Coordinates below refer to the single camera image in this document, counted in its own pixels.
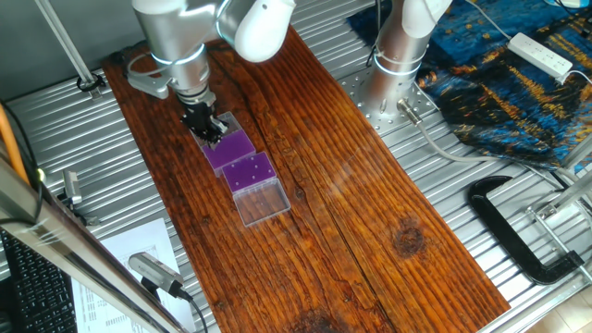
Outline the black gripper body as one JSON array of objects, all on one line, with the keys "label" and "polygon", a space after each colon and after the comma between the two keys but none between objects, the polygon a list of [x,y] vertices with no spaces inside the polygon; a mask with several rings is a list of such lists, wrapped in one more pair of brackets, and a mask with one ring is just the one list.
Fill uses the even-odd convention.
[{"label": "black gripper body", "polygon": [[181,122],[196,136],[214,136],[218,128],[212,119],[213,112],[206,103],[185,105],[185,113]]}]

